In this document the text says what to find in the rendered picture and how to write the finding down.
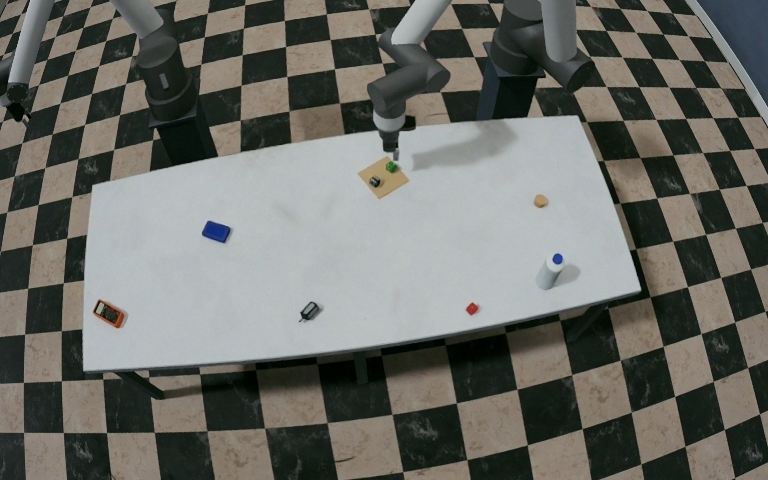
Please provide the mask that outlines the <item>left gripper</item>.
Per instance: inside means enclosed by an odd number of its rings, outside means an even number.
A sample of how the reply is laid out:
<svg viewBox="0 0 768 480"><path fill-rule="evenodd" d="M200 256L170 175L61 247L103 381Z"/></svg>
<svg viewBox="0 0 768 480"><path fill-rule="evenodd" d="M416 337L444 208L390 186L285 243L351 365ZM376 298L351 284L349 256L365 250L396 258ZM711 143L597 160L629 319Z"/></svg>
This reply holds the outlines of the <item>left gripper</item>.
<svg viewBox="0 0 768 480"><path fill-rule="evenodd" d="M374 111L374 123L379 127L378 134L382 140L383 151L393 153L393 161L399 161L399 135L400 132L410 132L416 130L415 116L403 115L395 119L385 119L378 116ZM377 128L378 128L377 127ZM399 131L397 131L397 129ZM397 139L398 138L398 139Z"/></svg>

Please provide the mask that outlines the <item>white bottle with blue cap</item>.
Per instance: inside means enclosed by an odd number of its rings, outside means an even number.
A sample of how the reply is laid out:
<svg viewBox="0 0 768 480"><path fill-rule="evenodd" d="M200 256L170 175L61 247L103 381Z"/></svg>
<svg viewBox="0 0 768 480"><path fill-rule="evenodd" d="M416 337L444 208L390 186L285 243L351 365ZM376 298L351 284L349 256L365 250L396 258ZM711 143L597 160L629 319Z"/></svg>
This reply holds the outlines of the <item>white bottle with blue cap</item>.
<svg viewBox="0 0 768 480"><path fill-rule="evenodd" d="M537 286L543 290L550 289L564 267L564 257L557 252L550 253L536 276Z"/></svg>

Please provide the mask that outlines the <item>tan flat mat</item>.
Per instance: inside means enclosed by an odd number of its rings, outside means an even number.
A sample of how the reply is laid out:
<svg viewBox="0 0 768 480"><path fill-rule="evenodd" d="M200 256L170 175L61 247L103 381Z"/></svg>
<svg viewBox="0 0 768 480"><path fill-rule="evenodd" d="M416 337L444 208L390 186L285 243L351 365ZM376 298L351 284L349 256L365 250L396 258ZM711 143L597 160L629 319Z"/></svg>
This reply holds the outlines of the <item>tan flat mat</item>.
<svg viewBox="0 0 768 480"><path fill-rule="evenodd" d="M386 156L357 173L378 199L410 181L398 167L393 173L387 171L386 164L390 161L392 160ZM374 175L381 179L376 188L369 184Z"/></svg>

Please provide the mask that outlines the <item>orange pocket multimeter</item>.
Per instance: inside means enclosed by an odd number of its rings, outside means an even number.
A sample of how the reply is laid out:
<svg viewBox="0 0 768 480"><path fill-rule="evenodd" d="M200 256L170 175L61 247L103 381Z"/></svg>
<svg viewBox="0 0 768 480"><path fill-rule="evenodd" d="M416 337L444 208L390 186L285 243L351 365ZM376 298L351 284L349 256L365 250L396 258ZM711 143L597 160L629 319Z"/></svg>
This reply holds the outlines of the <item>orange pocket multimeter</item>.
<svg viewBox="0 0 768 480"><path fill-rule="evenodd" d="M124 318L123 312L101 299L98 299L93 309L93 314L117 329L120 327Z"/></svg>

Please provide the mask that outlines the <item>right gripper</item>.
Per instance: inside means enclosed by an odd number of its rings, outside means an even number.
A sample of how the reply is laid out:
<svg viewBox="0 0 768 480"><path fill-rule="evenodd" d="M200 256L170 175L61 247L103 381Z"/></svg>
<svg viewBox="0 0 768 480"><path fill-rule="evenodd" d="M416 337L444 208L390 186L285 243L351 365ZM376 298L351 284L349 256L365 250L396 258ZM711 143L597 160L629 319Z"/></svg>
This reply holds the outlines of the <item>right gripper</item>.
<svg viewBox="0 0 768 480"><path fill-rule="evenodd" d="M0 96L0 105L2 107L6 107L9 113L13 115L13 118L16 122L23 122L23 124L27 127L30 127L28 122L23 118L24 112L28 119L32 118L31 114L29 113L28 109L24 109L21 105L21 102L19 103L13 103L10 100L7 99L7 92ZM11 105L10 105L11 104ZM23 119L22 119L23 118Z"/></svg>

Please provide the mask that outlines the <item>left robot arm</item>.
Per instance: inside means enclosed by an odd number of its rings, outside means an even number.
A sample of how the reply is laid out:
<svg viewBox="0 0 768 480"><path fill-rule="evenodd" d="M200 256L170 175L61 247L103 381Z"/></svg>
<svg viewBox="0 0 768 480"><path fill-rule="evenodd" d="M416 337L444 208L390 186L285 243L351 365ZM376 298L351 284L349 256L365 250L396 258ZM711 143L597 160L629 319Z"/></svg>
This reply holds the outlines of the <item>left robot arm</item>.
<svg viewBox="0 0 768 480"><path fill-rule="evenodd" d="M367 85L378 116L398 118L406 110L406 100L424 91L438 92L449 82L450 71L420 45L451 1L416 0L399 25L380 36L378 46L401 69ZM500 69L514 75L529 75L541 66L574 93L595 69L594 61L577 47L576 30L576 0L504 0L490 56Z"/></svg>

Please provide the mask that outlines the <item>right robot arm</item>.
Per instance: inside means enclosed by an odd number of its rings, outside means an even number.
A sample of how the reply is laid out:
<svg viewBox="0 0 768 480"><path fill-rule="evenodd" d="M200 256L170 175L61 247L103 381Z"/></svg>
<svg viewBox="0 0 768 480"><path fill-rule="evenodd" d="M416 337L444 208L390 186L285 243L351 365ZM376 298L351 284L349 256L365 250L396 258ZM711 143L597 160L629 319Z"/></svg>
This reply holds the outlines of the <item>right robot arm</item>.
<svg viewBox="0 0 768 480"><path fill-rule="evenodd" d="M153 116L162 122L183 117L196 103L197 90L191 71L182 63L173 14L166 9L155 10L149 0L110 1L138 35L140 51L136 61ZM0 96L7 92L11 102L22 102L28 96L33 67L54 2L30 0L17 48L0 61Z"/></svg>

